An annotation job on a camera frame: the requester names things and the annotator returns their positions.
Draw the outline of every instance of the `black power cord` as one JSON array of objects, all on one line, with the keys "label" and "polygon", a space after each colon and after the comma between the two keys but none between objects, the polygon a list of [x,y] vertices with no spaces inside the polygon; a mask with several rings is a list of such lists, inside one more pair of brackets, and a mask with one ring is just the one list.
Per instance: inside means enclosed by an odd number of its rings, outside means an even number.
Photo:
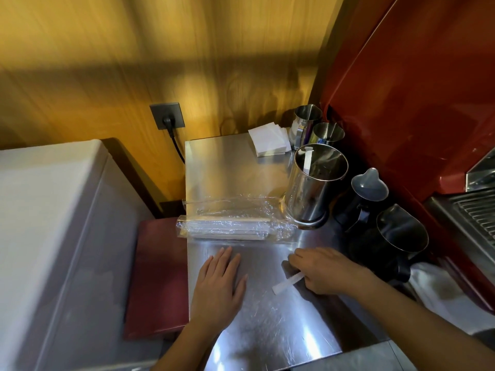
[{"label": "black power cord", "polygon": [[170,135],[170,138],[172,139],[172,142],[174,142],[175,149],[177,150],[177,153],[179,154],[179,157],[181,158],[182,162],[185,164],[184,157],[182,156],[181,150],[179,149],[179,146],[177,145],[177,142],[175,141],[175,135],[174,135],[174,126],[172,125],[172,120],[170,117],[164,117],[163,118],[163,124],[167,128],[168,135]]}]

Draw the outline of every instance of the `plastic wrap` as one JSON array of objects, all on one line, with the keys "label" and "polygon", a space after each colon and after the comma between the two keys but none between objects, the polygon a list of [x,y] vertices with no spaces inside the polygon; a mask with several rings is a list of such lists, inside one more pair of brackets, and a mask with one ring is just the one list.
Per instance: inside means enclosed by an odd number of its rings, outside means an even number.
[{"label": "plastic wrap", "polygon": [[179,237],[290,241],[297,229],[280,212],[279,198],[236,197],[185,204],[191,214],[177,219]]}]

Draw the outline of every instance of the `right arm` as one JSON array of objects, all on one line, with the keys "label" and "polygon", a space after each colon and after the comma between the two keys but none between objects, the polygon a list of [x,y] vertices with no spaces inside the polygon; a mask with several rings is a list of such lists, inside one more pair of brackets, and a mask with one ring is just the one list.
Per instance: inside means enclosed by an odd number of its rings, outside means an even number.
[{"label": "right arm", "polygon": [[317,294],[347,294],[366,308],[419,370],[493,370],[495,352],[331,248],[296,249],[289,262]]}]

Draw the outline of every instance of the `wooden wall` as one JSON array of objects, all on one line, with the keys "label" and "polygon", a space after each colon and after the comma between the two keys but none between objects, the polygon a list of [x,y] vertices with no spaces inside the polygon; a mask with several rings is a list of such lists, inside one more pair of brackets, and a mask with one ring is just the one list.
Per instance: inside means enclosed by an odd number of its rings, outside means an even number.
[{"label": "wooden wall", "polygon": [[0,148],[104,139],[153,200],[182,199],[149,105],[181,104],[182,145],[281,122],[342,1],[0,0]]}]

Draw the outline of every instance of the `stack of white napkins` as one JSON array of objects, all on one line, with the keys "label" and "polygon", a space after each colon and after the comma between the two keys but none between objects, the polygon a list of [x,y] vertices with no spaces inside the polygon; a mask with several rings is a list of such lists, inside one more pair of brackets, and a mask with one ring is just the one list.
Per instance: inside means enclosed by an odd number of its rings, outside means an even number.
[{"label": "stack of white napkins", "polygon": [[257,157],[283,155],[291,150],[287,130],[273,122],[248,131]]}]

